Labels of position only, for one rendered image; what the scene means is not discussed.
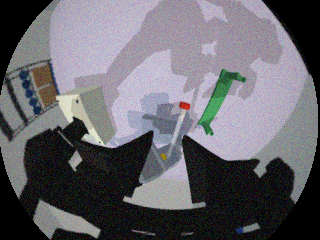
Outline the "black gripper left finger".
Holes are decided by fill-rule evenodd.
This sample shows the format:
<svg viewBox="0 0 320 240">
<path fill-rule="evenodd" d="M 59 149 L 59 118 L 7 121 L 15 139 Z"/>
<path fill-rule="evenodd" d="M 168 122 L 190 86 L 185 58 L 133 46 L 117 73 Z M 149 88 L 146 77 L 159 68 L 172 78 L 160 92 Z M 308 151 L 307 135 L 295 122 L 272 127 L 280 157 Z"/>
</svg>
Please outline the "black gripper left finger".
<svg viewBox="0 0 320 240">
<path fill-rule="evenodd" d="M 136 137 L 131 143 L 125 143 L 116 148 L 105 148 L 103 145 L 88 143 L 88 141 L 73 141 L 81 160 L 89 161 L 89 164 L 112 173 L 116 183 L 125 192 L 125 197 L 133 196 L 137 180 L 143 171 L 143 165 L 147 161 L 149 149 L 151 149 L 153 131 Z"/>
</svg>

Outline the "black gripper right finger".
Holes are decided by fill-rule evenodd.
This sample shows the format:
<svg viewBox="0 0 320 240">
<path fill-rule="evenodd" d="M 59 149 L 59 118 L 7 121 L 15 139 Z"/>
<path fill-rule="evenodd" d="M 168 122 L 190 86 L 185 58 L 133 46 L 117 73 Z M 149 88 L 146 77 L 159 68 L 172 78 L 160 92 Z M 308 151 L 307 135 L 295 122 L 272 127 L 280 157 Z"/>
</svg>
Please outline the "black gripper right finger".
<svg viewBox="0 0 320 240">
<path fill-rule="evenodd" d="M 225 161 L 187 135 L 183 136 L 181 147 L 189 177 L 192 204 L 205 203 L 205 197 L 211 196 L 211 193 L 223 187 L 233 176 L 248 172 L 249 169 L 255 171 L 260 161 L 255 157 L 251 160 Z"/>
</svg>

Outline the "green u-shaped bracket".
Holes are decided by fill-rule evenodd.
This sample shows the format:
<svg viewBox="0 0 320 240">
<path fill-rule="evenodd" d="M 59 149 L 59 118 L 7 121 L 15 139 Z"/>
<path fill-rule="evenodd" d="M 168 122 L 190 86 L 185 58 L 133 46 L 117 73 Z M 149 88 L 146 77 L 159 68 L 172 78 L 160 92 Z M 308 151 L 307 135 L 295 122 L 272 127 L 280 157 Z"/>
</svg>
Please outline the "green u-shaped bracket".
<svg viewBox="0 0 320 240">
<path fill-rule="evenodd" d="M 225 96 L 228 95 L 229 89 L 231 89 L 231 85 L 233 84 L 233 80 L 237 81 L 247 81 L 244 76 L 240 76 L 240 72 L 231 72 L 225 71 L 225 69 L 221 69 L 219 80 L 217 80 L 217 84 L 215 87 L 215 91 L 213 91 L 211 99 L 209 99 L 209 103 L 203 115 L 200 117 L 199 125 L 204 128 L 205 135 L 213 136 L 211 124 L 212 120 L 215 119 L 216 113 L 219 112 L 221 105 L 223 105 Z"/>
</svg>

